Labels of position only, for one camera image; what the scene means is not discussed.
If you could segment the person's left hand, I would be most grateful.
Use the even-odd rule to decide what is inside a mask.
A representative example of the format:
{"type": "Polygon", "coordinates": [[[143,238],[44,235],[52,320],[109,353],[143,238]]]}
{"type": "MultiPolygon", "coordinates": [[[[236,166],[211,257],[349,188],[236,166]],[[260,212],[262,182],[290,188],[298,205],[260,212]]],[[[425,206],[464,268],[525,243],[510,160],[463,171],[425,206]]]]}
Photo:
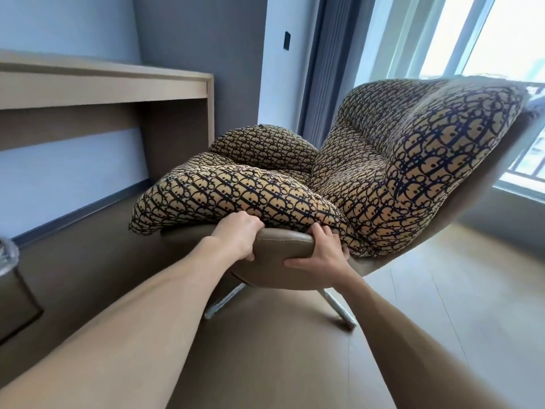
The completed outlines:
{"type": "Polygon", "coordinates": [[[253,249],[256,236],[264,227],[259,217],[246,212],[231,213],[216,225],[210,236],[211,247],[230,266],[253,249]]]}

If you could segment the person's right hand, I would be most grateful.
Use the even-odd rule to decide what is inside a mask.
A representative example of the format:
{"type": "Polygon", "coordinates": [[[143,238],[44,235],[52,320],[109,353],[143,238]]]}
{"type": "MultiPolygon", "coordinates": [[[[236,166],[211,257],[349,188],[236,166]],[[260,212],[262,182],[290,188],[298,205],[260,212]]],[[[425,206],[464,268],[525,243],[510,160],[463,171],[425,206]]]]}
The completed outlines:
{"type": "Polygon", "coordinates": [[[342,246],[340,237],[329,226],[314,223],[310,233],[315,241],[313,253],[316,271],[306,272],[319,289],[343,289],[349,282],[359,277],[348,262],[348,249],[342,246]]]}

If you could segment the taupe leather lounge chair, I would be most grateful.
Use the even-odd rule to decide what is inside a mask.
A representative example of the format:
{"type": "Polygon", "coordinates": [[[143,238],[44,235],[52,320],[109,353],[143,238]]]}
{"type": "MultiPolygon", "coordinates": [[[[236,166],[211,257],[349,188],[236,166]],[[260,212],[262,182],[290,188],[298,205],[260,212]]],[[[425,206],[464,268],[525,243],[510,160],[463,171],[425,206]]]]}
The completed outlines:
{"type": "MultiPolygon", "coordinates": [[[[369,275],[440,233],[485,195],[521,151],[533,143],[544,127],[545,105],[538,105],[537,100],[534,100],[521,112],[478,168],[451,192],[429,225],[408,246],[384,256],[351,257],[349,265],[358,275],[369,275]]],[[[258,232],[253,245],[255,260],[238,261],[229,268],[229,272],[253,287],[299,291],[324,289],[325,284],[318,282],[308,272],[284,265],[288,258],[309,257],[314,245],[312,236],[306,233],[263,228],[258,232]]]]}

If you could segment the person's left forearm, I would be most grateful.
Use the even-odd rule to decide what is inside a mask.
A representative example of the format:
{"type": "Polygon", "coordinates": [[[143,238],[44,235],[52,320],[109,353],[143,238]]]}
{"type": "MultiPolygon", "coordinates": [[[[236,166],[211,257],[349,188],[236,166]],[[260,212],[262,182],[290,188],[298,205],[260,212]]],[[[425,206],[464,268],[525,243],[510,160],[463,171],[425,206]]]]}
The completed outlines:
{"type": "Polygon", "coordinates": [[[227,266],[204,238],[2,388],[0,409],[166,409],[227,266]]]}

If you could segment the person's right forearm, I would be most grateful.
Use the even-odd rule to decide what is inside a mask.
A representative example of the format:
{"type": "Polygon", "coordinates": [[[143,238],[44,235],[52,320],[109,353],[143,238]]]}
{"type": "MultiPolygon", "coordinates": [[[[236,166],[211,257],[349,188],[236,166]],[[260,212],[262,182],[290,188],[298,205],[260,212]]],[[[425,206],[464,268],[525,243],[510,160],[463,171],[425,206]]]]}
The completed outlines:
{"type": "Polygon", "coordinates": [[[361,276],[343,275],[334,288],[354,313],[397,409],[513,409],[361,276]]]}

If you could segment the silver metal chair base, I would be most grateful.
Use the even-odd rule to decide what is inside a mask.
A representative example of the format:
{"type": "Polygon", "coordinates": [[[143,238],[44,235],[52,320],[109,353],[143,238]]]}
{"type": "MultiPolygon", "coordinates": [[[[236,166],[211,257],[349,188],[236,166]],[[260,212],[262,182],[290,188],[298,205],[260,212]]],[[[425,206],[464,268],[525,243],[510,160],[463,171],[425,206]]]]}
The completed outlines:
{"type": "MultiPolygon", "coordinates": [[[[240,294],[241,291],[248,287],[248,284],[240,283],[234,289],[231,289],[226,295],[217,299],[212,304],[208,305],[204,312],[202,318],[204,320],[210,320],[215,316],[226,304],[228,304],[236,295],[240,294]]],[[[317,289],[317,292],[322,296],[322,298],[330,305],[330,307],[337,313],[337,315],[342,320],[346,330],[354,331],[358,326],[357,320],[354,316],[348,312],[342,304],[335,299],[331,293],[331,289],[317,289]]]]}

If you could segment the patterned beige navy chair cushion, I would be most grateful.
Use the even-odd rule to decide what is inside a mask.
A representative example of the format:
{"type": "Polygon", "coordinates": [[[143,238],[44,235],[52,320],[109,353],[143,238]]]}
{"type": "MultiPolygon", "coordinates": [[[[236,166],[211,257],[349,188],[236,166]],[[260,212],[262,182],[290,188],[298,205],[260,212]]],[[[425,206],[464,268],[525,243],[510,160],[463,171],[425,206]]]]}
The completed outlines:
{"type": "Polygon", "coordinates": [[[365,83],[320,149],[280,126],[227,131],[142,194],[128,227],[151,235],[242,211],[270,228],[327,225],[357,258],[391,254],[424,231],[529,99],[519,82],[478,76],[365,83]]]}

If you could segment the dark grey baseboard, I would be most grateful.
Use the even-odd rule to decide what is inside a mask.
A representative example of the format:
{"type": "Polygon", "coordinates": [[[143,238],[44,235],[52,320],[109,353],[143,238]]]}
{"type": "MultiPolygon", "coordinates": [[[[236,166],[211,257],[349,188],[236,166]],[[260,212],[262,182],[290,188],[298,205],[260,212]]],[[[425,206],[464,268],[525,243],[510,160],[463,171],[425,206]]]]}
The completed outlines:
{"type": "Polygon", "coordinates": [[[12,238],[12,241],[18,247],[26,247],[32,243],[42,240],[53,233],[56,233],[94,213],[97,213],[108,206],[112,206],[120,201],[131,198],[137,194],[143,193],[153,184],[151,179],[142,180],[134,185],[131,185],[119,192],[111,194],[103,199],[86,205],[78,210],[68,213],[60,218],[51,220],[41,226],[35,227],[30,231],[17,235],[12,238]]]}

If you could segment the grey blue curtain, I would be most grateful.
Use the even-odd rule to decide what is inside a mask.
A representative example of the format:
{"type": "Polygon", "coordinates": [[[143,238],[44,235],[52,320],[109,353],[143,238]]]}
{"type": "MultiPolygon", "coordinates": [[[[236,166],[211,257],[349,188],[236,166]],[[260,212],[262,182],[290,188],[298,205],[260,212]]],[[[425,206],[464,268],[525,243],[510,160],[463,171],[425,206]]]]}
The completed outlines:
{"type": "Polygon", "coordinates": [[[377,0],[319,0],[296,133],[320,148],[353,86],[377,0]]]}

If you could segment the brown leather furniture piece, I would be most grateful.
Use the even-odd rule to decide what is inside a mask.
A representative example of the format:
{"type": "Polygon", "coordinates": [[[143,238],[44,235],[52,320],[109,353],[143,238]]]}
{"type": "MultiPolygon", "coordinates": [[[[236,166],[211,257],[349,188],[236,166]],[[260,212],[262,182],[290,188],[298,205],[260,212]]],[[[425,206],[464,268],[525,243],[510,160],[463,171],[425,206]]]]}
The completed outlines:
{"type": "Polygon", "coordinates": [[[44,313],[18,268],[0,276],[0,346],[44,313]]]}

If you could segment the light wooden desk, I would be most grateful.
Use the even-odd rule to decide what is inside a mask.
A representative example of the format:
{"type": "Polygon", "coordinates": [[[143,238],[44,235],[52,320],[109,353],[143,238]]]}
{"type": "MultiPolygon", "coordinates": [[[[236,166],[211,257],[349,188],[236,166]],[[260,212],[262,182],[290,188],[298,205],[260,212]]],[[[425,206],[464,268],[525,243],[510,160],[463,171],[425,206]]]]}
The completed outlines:
{"type": "Polygon", "coordinates": [[[0,49],[0,151],[140,128],[152,180],[215,141],[214,76],[0,49]]]}

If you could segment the white sheer curtain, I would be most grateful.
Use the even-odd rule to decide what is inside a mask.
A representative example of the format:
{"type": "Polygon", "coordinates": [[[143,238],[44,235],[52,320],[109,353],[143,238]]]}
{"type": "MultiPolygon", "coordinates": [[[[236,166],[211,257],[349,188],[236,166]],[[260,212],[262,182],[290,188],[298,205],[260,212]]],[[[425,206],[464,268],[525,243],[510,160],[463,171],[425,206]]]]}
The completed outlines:
{"type": "Polygon", "coordinates": [[[354,86],[461,75],[496,0],[377,0],[354,86]]]}

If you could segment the dark balcony railing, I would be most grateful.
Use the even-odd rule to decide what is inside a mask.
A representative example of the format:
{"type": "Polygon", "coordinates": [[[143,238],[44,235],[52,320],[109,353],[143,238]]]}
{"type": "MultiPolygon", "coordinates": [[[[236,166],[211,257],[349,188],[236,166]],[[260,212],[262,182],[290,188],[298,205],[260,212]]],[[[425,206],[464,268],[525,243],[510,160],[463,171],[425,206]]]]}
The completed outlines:
{"type": "MultiPolygon", "coordinates": [[[[530,93],[531,101],[545,103],[545,82],[526,81],[523,84],[530,93]]],[[[545,122],[532,144],[522,151],[507,172],[545,184],[545,122]]]]}

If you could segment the white window frame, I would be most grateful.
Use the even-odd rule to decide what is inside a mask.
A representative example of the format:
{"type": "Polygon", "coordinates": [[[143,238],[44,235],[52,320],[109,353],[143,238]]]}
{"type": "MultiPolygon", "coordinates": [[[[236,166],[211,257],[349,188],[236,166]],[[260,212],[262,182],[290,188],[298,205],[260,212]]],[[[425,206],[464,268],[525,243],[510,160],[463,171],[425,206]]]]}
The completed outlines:
{"type": "Polygon", "coordinates": [[[545,99],[545,0],[438,0],[421,79],[486,76],[545,99]]]}

